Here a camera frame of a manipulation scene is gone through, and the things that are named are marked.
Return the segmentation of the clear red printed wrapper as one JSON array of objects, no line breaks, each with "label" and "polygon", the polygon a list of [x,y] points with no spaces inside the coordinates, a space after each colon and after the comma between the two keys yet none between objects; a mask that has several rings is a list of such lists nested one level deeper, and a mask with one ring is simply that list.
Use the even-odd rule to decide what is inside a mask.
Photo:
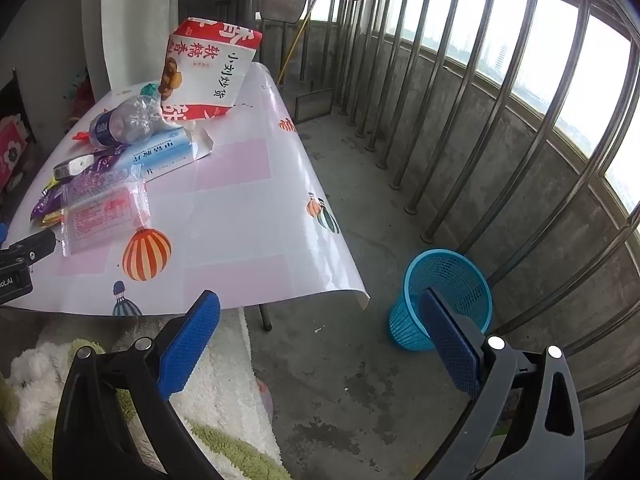
[{"label": "clear red printed wrapper", "polygon": [[62,189],[64,257],[111,243],[151,226],[140,165],[80,174]]}]

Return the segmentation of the blue plastic waste basket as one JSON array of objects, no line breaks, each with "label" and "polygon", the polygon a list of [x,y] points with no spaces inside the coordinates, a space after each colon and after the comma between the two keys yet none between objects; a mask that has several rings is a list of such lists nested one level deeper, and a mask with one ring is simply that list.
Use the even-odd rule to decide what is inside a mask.
[{"label": "blue plastic waste basket", "polygon": [[390,338],[408,351],[434,349],[419,306],[424,292],[435,296],[455,314],[467,316],[484,334],[492,318],[492,297],[484,275],[471,260],[449,249],[417,255],[405,272],[398,299],[388,315]]}]

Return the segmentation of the yellow orange snack wrapper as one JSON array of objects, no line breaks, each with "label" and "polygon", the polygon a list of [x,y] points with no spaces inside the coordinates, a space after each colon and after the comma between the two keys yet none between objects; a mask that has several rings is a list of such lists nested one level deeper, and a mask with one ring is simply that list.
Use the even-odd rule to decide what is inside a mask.
[{"label": "yellow orange snack wrapper", "polygon": [[45,214],[40,220],[40,226],[57,226],[64,218],[64,209],[58,209]]}]

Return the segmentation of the purple snack bag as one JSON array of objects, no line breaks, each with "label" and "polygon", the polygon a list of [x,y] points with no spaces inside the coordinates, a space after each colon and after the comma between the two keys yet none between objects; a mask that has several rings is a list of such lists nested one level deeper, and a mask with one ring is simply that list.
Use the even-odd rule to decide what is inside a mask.
[{"label": "purple snack bag", "polygon": [[[119,145],[116,146],[116,148],[107,148],[106,150],[91,152],[96,156],[94,164],[81,174],[100,174],[101,172],[110,170],[116,165],[116,162],[122,157],[122,154],[125,153],[127,148],[128,145]],[[50,214],[50,212],[60,209],[62,207],[63,186],[75,178],[66,182],[58,182],[52,176],[52,179],[42,191],[40,199],[34,208],[32,208],[30,220],[41,220],[45,214]]]}]

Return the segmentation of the pink floral bedding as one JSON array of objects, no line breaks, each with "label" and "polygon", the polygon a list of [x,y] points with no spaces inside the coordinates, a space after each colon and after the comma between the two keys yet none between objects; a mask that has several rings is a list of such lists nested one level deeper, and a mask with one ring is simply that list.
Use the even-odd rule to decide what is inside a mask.
[{"label": "pink floral bedding", "polygon": [[27,148],[28,133],[21,115],[3,117],[0,124],[0,185],[5,188]]}]

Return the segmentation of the pink patterned tablecloth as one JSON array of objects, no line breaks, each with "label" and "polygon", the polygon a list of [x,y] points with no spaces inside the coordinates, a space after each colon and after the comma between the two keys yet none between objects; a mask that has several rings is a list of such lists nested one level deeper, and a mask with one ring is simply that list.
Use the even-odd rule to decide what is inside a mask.
[{"label": "pink patterned tablecloth", "polygon": [[20,309],[114,311],[113,287],[145,315],[188,310],[204,290],[226,309],[347,290],[370,300],[278,88],[250,66],[235,106],[204,122],[213,151],[148,185],[151,232],[32,267]]}]

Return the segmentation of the red plastic scrap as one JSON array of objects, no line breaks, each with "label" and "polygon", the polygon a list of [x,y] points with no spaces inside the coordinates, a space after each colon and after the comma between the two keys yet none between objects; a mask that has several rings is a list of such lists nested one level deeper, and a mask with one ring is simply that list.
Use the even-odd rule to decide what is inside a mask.
[{"label": "red plastic scrap", "polygon": [[90,136],[88,131],[79,131],[73,136],[73,140],[77,142],[89,142]]}]

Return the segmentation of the blue white medicine box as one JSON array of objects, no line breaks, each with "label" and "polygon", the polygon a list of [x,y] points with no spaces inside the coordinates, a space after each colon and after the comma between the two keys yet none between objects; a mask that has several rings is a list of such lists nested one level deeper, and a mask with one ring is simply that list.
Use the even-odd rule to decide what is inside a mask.
[{"label": "blue white medicine box", "polygon": [[179,127],[154,134],[144,143],[129,145],[112,168],[138,167],[138,175],[149,182],[208,156],[213,147],[214,140],[205,129]]}]

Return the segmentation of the crushed Pepsi plastic bottle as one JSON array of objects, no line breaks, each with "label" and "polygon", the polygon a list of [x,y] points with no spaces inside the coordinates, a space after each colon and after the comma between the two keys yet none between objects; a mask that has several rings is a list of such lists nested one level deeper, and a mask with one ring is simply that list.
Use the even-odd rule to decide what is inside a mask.
[{"label": "crushed Pepsi plastic bottle", "polygon": [[89,141],[95,148],[137,144],[149,140],[162,122],[157,99],[132,96],[93,119]]}]

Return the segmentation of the green crumpled plastic bag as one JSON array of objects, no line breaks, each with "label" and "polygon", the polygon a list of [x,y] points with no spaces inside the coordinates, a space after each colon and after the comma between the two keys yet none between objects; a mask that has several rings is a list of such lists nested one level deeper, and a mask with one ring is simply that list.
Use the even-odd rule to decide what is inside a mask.
[{"label": "green crumpled plastic bag", "polygon": [[140,96],[149,96],[152,99],[158,99],[160,97],[160,92],[158,91],[158,84],[154,84],[154,82],[145,84],[140,89],[139,94]]}]

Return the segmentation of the metal balcony railing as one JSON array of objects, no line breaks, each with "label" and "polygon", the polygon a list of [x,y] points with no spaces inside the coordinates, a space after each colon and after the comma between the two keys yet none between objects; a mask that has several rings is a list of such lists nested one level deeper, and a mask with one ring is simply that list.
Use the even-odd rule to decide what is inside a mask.
[{"label": "metal balcony railing", "polygon": [[279,88],[332,88],[331,206],[396,285],[449,248],[484,274],[490,328],[564,349],[585,438],[639,420],[639,36],[605,0],[179,0],[254,25]]}]

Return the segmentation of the metal dustpan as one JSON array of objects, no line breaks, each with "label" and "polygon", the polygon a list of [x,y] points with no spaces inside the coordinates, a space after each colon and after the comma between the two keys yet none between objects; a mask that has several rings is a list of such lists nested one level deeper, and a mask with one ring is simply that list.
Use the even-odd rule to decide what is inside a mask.
[{"label": "metal dustpan", "polygon": [[301,124],[331,114],[332,99],[332,88],[314,90],[296,96],[294,122]]}]

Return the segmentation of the red white snack bag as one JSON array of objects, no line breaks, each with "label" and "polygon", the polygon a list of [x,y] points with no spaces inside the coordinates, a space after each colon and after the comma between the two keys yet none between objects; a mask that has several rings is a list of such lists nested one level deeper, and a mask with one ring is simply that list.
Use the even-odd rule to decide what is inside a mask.
[{"label": "red white snack bag", "polygon": [[262,43],[257,30],[187,18],[169,36],[158,93],[163,116],[188,122],[227,114]]}]

